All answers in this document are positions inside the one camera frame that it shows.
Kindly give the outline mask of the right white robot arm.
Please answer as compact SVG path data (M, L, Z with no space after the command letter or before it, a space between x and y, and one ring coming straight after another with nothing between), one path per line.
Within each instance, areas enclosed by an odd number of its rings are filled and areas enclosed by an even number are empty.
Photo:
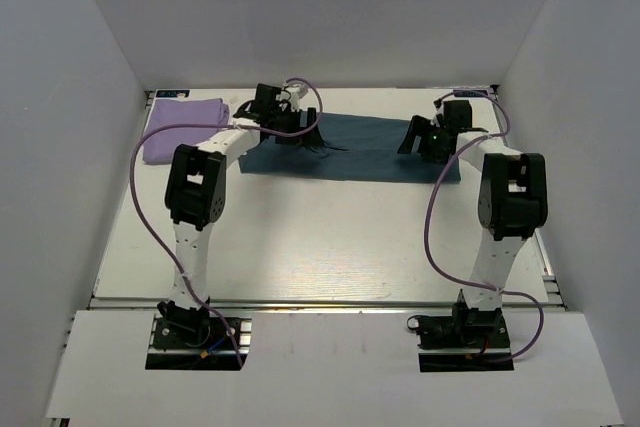
M499 133L475 127L467 100L440 102L431 119L413 116L398 148L401 155L412 152L445 169L463 160L481 174L477 203L480 247L470 278L459 283L459 301L470 310L451 321L453 337L472 346L488 332L487 321L479 312L502 307L516 257L547 221L546 160L539 153L511 149Z

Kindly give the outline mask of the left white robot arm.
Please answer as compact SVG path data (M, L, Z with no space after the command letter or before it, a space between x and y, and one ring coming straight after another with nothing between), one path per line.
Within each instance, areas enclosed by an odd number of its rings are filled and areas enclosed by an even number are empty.
M271 136L280 144L307 149L324 145L318 127L323 105L301 107L306 94L316 91L301 78L281 87L260 84L229 125L195 146L176 148L165 193L175 236L172 305L189 310L205 309L209 303L208 248L213 225L225 207L228 167Z

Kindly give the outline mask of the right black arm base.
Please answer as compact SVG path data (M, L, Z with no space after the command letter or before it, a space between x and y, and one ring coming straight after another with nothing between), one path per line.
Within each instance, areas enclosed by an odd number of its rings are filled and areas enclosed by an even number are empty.
M413 315L409 332L419 337L422 373L512 371L511 343L502 310L481 311L464 301L449 315Z

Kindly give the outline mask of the dark teal t-shirt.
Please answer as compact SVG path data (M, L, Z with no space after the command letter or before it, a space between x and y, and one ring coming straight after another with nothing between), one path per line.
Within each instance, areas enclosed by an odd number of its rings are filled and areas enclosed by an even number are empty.
M409 122L325 113L319 125L324 145L307 148L268 139L239 159L244 174L332 180L434 184L442 164L416 152L397 152Z

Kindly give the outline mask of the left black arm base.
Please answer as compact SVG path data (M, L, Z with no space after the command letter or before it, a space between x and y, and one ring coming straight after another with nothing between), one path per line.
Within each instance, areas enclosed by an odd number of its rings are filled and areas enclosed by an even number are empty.
M247 360L251 322L220 319L205 308L157 305L146 355L151 371L239 371Z

